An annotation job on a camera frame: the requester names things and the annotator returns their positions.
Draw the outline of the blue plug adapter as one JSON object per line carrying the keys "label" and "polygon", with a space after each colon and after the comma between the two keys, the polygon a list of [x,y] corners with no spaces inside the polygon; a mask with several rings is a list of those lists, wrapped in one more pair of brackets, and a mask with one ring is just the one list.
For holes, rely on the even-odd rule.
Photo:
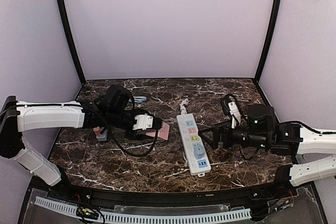
{"label": "blue plug adapter", "polygon": [[200,143],[194,144],[193,150],[196,159],[201,159],[204,156],[204,148]]}

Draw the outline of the pink plug adapter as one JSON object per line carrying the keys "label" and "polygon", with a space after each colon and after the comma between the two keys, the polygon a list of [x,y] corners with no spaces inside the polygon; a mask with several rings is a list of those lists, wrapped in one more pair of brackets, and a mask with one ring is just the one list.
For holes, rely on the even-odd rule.
{"label": "pink plug adapter", "polygon": [[95,133],[96,136],[100,136],[101,135],[101,133],[100,133],[100,127],[95,127],[93,129],[93,131],[94,131],[94,133]]}

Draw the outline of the white colourful power strip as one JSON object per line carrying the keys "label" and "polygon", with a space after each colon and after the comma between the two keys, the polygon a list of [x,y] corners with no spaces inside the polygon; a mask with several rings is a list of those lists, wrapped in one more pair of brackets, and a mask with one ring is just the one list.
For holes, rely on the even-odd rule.
{"label": "white colourful power strip", "polygon": [[202,139],[198,135],[194,115],[192,113],[180,114],[176,119],[190,174],[204,177],[206,173],[211,171],[211,164]]}

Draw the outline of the blue-grey power strip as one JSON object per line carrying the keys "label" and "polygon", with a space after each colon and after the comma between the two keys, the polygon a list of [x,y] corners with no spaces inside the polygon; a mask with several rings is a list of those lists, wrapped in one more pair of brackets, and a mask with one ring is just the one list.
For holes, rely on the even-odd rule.
{"label": "blue-grey power strip", "polygon": [[107,137],[108,137],[108,131],[105,130],[103,131],[103,133],[101,133],[100,131],[96,131],[95,132],[95,135],[96,135],[96,139],[97,141],[99,142],[104,142],[107,140]]}

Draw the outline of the pink cube socket adapter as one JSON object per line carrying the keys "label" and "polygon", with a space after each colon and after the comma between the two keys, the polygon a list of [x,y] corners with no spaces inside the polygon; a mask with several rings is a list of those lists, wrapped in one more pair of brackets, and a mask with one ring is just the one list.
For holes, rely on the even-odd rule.
{"label": "pink cube socket adapter", "polygon": [[[170,131],[170,126],[167,123],[163,122],[162,127],[158,131],[157,139],[167,141],[169,139],[169,131]],[[148,129],[145,132],[145,136],[148,136],[148,137],[155,137],[155,134],[156,134],[156,130],[154,129]]]}

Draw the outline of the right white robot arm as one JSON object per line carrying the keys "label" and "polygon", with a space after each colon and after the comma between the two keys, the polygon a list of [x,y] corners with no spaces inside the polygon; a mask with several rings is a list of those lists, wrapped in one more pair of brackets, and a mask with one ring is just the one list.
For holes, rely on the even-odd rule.
{"label": "right white robot arm", "polygon": [[231,120],[199,131],[199,136],[211,148],[219,143],[224,148],[233,145],[255,147],[280,156],[325,154],[326,157],[305,164],[278,167],[274,182],[293,187],[335,176],[335,131],[316,130],[299,121],[277,123],[273,107],[253,104],[247,110],[246,125],[232,125],[237,115],[226,110]]}

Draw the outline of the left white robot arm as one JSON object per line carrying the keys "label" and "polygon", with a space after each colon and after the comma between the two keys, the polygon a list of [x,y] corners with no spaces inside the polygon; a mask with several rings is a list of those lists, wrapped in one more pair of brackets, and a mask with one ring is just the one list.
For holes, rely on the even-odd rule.
{"label": "left white robot arm", "polygon": [[154,117],[135,107],[132,93],[112,85],[95,100],[56,103],[31,103],[9,96],[1,109],[1,157],[12,159],[31,174],[54,187],[65,180],[57,165],[48,161],[24,139],[25,132],[42,129],[73,128],[105,131],[113,126],[125,131],[145,131]]}

